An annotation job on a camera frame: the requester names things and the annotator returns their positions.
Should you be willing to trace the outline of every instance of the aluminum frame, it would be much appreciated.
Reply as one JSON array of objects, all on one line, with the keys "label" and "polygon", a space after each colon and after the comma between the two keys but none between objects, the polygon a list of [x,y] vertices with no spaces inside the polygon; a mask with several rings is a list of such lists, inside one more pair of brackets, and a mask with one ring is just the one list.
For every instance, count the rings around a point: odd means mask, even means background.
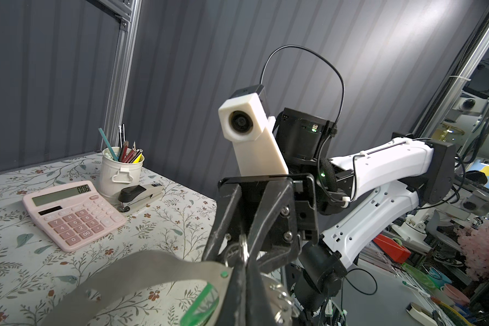
[{"label": "aluminum frame", "polygon": [[[117,3],[118,0],[98,0],[101,3]],[[127,87],[129,85],[130,69],[134,45],[136,43],[137,25],[139,22],[142,0],[127,0],[132,5],[130,21],[121,16],[120,30],[118,36],[118,47],[114,60],[111,86],[107,101],[107,110],[104,123],[104,131],[112,146],[119,144],[118,126],[123,118]]]},{"label": "aluminum frame", "polygon": [[112,10],[116,15],[123,17],[125,20],[130,21],[132,16],[132,9],[130,8],[131,2],[134,0],[96,0],[103,4],[105,7]]},{"label": "aluminum frame", "polygon": [[[473,53],[471,53],[469,59],[463,66],[462,70],[458,74],[458,78],[455,77],[455,80],[452,81],[451,87],[448,89],[446,92],[444,98],[442,99],[442,102],[439,104],[437,111],[433,114],[431,117],[430,121],[424,128],[421,134],[416,134],[418,137],[430,137],[435,130],[437,129],[437,126],[441,121],[444,120],[445,116],[447,115],[448,111],[451,109],[451,107],[455,104],[455,102],[458,100],[460,95],[462,94],[462,88],[465,86],[465,84],[468,82],[468,79],[471,77],[471,74],[473,71],[476,69],[476,66],[478,63],[482,60],[485,52],[489,48],[489,27],[483,34],[480,43],[475,47],[475,50]],[[435,93],[433,99],[430,101],[428,104],[428,107],[424,111],[424,114],[419,119],[419,123],[414,127],[413,133],[417,132],[418,126],[420,125],[420,122],[424,119],[424,115],[431,106],[432,102],[434,99],[437,97],[438,92],[440,89],[443,87],[444,83],[447,81],[448,76],[444,79],[443,83],[440,85],[438,88],[437,92]]]}]

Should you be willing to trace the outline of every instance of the white pencil holder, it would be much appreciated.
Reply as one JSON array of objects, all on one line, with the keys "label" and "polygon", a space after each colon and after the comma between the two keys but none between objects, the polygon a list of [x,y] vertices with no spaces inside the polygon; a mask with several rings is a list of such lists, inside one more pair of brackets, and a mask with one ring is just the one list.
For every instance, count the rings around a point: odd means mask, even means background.
[{"label": "white pencil holder", "polygon": [[[119,155],[119,147],[112,147],[112,149],[116,155]],[[122,163],[111,158],[109,148],[105,148],[102,154],[102,169],[99,173],[97,190],[109,203],[119,204],[119,192],[123,188],[136,186],[140,183],[140,173],[145,157],[141,155],[141,159],[137,163]]]}]

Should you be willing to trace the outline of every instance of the handle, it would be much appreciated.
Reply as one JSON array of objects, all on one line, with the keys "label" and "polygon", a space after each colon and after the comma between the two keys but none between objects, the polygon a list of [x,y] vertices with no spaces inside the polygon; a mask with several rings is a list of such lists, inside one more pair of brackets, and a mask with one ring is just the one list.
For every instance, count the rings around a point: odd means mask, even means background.
[{"label": "handle", "polygon": [[[120,173],[127,173],[127,176],[130,178],[130,181],[121,181],[115,180]],[[111,181],[117,184],[130,184],[134,178],[130,175],[130,170],[126,167],[120,167],[118,173],[112,176]]]}]

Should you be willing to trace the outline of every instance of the screw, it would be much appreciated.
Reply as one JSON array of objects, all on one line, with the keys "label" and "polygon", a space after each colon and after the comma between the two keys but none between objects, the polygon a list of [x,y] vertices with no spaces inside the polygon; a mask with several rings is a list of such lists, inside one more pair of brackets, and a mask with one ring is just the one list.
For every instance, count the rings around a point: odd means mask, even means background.
[{"label": "screw", "polygon": [[281,208],[280,209],[280,214],[282,216],[287,217],[290,214],[290,209],[288,208],[288,206],[284,206],[283,208]]},{"label": "screw", "polygon": [[283,239],[284,239],[286,242],[291,242],[291,240],[293,239],[293,235],[291,234],[291,232],[290,232],[290,231],[284,232],[284,234],[283,234]]}]

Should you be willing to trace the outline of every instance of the white cable tie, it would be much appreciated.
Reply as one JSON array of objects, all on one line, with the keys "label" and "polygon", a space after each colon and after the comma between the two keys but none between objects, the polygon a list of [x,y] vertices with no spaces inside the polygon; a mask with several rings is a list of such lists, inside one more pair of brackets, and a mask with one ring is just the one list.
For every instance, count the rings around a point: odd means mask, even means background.
[{"label": "white cable tie", "polygon": [[341,206],[341,207],[342,208],[346,208],[349,205],[349,203],[352,201],[352,199],[349,198],[349,197],[347,197],[347,196],[345,196],[345,197],[343,197],[343,201],[344,201],[344,205]]},{"label": "white cable tie", "polygon": [[468,81],[468,82],[470,82],[470,81],[471,81],[471,78],[467,78],[467,77],[463,77],[463,76],[451,75],[451,76],[449,76],[449,77],[460,78],[460,79],[466,80],[466,81]]}]

